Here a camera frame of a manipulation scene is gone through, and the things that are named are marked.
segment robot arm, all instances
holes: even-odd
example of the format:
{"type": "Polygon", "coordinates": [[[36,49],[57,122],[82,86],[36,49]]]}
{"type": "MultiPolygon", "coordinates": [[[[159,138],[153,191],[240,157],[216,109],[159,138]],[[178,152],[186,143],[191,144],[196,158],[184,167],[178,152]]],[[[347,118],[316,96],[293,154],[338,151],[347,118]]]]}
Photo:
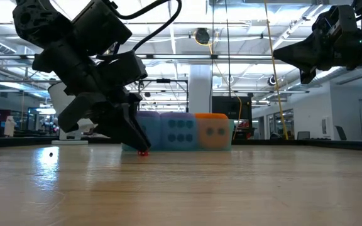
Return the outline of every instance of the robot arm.
{"type": "Polygon", "coordinates": [[[362,66],[362,0],[354,0],[351,6],[332,6],[319,15],[307,39],[275,50],[274,56],[300,69],[302,84],[312,81],[316,69],[362,66]]]}
{"type": "Polygon", "coordinates": [[[61,112],[58,124],[65,132],[76,131],[80,119],[98,124],[96,132],[118,138],[139,151],[150,147],[149,140],[135,119],[136,106],[142,99],[125,89],[147,77],[142,60],[135,51],[150,38],[164,30],[181,11],[157,31],[139,42],[133,50],[117,54],[119,46],[131,37],[121,19],[133,19],[169,0],[157,0],[130,15],[120,15],[114,2],[91,0],[70,21],[51,5],[50,0],[16,0],[13,18],[18,35],[41,48],[35,56],[33,69],[55,72],[67,86],[65,93],[75,99],[61,112]],[[114,54],[102,55],[115,45],[114,54]],[[90,56],[103,60],[95,63],[90,56]]]}

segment wall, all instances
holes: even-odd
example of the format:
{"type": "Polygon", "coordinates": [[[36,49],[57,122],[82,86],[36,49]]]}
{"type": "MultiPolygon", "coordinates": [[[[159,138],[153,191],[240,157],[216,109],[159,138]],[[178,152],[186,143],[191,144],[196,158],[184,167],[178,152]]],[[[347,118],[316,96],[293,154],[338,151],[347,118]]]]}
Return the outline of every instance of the wall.
{"type": "MultiPolygon", "coordinates": [[[[39,107],[41,99],[33,97],[25,97],[23,109],[27,112],[29,107],[39,107]]],[[[0,96],[0,109],[15,110],[18,112],[22,111],[22,96],[16,93],[8,93],[8,98],[0,96]]]]}
{"type": "MultiPolygon", "coordinates": [[[[309,94],[293,94],[287,102],[282,103],[283,110],[293,109],[295,137],[299,131],[309,131],[313,138],[328,137],[334,139],[332,132],[333,118],[329,82],[320,88],[309,89],[309,94]],[[329,118],[329,135],[322,134],[322,119],[329,118]]],[[[253,110],[253,117],[265,116],[265,139],[269,139],[269,122],[267,115],[279,112],[278,104],[253,110]]]]}
{"type": "Polygon", "coordinates": [[[344,129],[348,140],[362,140],[362,86],[334,85],[331,87],[331,100],[334,125],[344,129]]]}

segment ceiling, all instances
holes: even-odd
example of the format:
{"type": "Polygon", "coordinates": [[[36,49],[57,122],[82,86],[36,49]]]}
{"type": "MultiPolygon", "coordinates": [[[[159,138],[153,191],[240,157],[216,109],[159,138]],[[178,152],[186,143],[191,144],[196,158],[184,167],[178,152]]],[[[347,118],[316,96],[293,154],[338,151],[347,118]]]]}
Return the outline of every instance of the ceiling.
{"type": "MultiPolygon", "coordinates": [[[[70,19],[89,2],[88,0],[51,0],[55,9],[70,19]]],[[[131,14],[152,3],[153,0],[117,0],[118,11],[121,14],[131,14]]],[[[226,13],[225,1],[215,0],[214,7],[209,0],[182,0],[183,8],[180,16],[173,25],[162,31],[151,41],[138,49],[137,54],[169,54],[169,55],[210,55],[208,46],[199,45],[194,39],[197,28],[206,28],[214,39],[215,55],[270,55],[269,34],[266,27],[266,13],[263,1],[227,0],[226,13]]],[[[328,5],[312,5],[313,0],[268,0],[268,17],[270,20],[270,37],[274,47],[280,48],[301,41],[310,35],[312,23],[319,13],[327,11],[328,5]]],[[[12,11],[15,8],[12,0],[0,0],[0,44],[12,49],[16,54],[34,54],[42,51],[39,47],[20,39],[14,29],[12,11]]],[[[132,31],[133,36],[123,46],[120,52],[128,51],[140,39],[155,31],[162,23],[166,22],[170,13],[175,12],[176,1],[163,4],[139,18],[123,21],[132,31]]],[[[166,59],[143,60],[146,64],[150,79],[174,78],[187,80],[190,74],[190,65],[208,64],[211,60],[197,59],[166,59]]],[[[267,78],[274,74],[272,62],[269,60],[234,60],[231,62],[230,71],[227,60],[218,60],[214,67],[214,76],[233,76],[231,86],[234,89],[270,90],[274,89],[267,84],[267,78]]],[[[13,74],[15,80],[32,75],[35,80],[58,79],[55,74],[35,72],[30,68],[31,61],[0,60],[0,69],[13,74]]],[[[299,72],[291,65],[277,62],[276,71],[282,86],[294,83],[299,78],[299,72]]],[[[45,89],[48,84],[38,84],[39,89],[45,89]]],[[[177,84],[164,87],[163,84],[152,83],[153,89],[180,89],[177,84]]],[[[225,82],[216,89],[226,89],[225,82]]],[[[184,98],[183,93],[178,93],[177,98],[184,98]]]]}

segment wooden table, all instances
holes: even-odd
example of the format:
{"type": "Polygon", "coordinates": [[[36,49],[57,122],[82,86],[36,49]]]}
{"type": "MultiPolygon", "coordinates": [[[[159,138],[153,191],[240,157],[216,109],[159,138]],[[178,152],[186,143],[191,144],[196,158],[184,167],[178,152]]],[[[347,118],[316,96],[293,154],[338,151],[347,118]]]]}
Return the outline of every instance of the wooden table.
{"type": "Polygon", "coordinates": [[[362,151],[3,148],[0,225],[362,225],[362,151]]]}

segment white column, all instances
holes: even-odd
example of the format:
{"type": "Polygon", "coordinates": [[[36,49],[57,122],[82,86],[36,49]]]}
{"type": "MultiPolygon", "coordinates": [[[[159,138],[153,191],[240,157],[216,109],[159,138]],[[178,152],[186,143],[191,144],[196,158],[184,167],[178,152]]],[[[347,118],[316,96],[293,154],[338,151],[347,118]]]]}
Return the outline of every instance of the white column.
{"type": "Polygon", "coordinates": [[[212,67],[191,65],[189,73],[189,112],[210,113],[212,102],[212,67]]]}

